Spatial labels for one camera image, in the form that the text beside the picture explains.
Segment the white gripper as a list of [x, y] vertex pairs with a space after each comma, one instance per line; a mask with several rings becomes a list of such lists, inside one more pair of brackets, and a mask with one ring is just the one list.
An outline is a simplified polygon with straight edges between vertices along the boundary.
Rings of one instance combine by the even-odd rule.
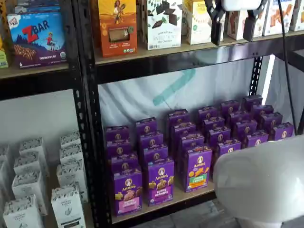
[[255, 32], [256, 22], [266, 8], [267, 0], [205, 0], [207, 12], [211, 18], [211, 42], [220, 45], [221, 19], [226, 11], [247, 10], [248, 17], [245, 20], [243, 38], [252, 42]]

